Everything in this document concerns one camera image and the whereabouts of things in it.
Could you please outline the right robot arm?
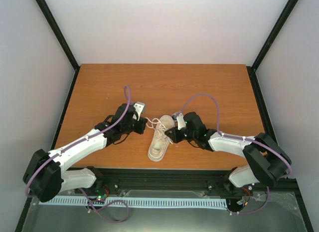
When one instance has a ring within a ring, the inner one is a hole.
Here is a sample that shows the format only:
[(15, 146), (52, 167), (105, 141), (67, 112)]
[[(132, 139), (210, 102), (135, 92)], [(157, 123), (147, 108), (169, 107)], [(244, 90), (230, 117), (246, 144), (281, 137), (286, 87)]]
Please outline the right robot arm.
[(176, 116), (177, 125), (166, 130), (172, 142), (183, 140), (208, 151), (221, 151), (245, 158), (247, 165), (231, 170), (225, 187), (240, 188), (254, 183), (272, 187), (291, 172), (291, 159), (267, 134), (238, 136), (208, 129), (195, 112)]

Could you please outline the white lace sneaker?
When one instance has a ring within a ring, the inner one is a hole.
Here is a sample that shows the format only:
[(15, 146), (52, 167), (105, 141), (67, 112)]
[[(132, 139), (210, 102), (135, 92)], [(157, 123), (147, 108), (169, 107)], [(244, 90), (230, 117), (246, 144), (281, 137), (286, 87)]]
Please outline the white lace sneaker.
[[(175, 125), (173, 118), (169, 115), (163, 115), (159, 119), (168, 129), (173, 128)], [(148, 150), (148, 158), (154, 162), (161, 161), (169, 144), (170, 143), (167, 138), (160, 140), (158, 133), (154, 131), (154, 135)]]

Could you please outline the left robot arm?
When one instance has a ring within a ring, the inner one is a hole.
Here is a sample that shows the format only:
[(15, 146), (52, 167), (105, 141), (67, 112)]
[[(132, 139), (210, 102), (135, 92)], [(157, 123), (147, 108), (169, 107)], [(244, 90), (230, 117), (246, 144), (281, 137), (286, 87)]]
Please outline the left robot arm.
[(71, 170), (71, 167), (88, 155), (110, 145), (123, 142), (135, 132), (143, 134), (147, 119), (142, 117), (146, 106), (142, 102), (122, 104), (115, 115), (108, 116), (87, 134), (66, 146), (51, 151), (37, 150), (23, 175), (26, 194), (47, 202), (60, 192), (73, 189), (88, 189), (90, 193), (102, 193), (104, 177), (94, 167)]

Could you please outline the white shoelace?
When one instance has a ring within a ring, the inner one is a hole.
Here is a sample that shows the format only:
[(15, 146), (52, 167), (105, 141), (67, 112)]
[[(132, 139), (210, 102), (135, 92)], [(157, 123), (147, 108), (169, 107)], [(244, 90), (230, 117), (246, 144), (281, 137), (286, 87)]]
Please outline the white shoelace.
[(147, 119), (147, 123), (146, 126), (150, 129), (153, 129), (155, 132), (158, 133), (160, 140), (167, 138), (170, 144), (173, 144), (172, 139), (170, 139), (166, 134), (165, 131), (168, 129), (163, 122), (160, 121), (160, 119), (158, 118), (154, 118), (154, 119), (150, 119), (148, 117), (146, 117)]

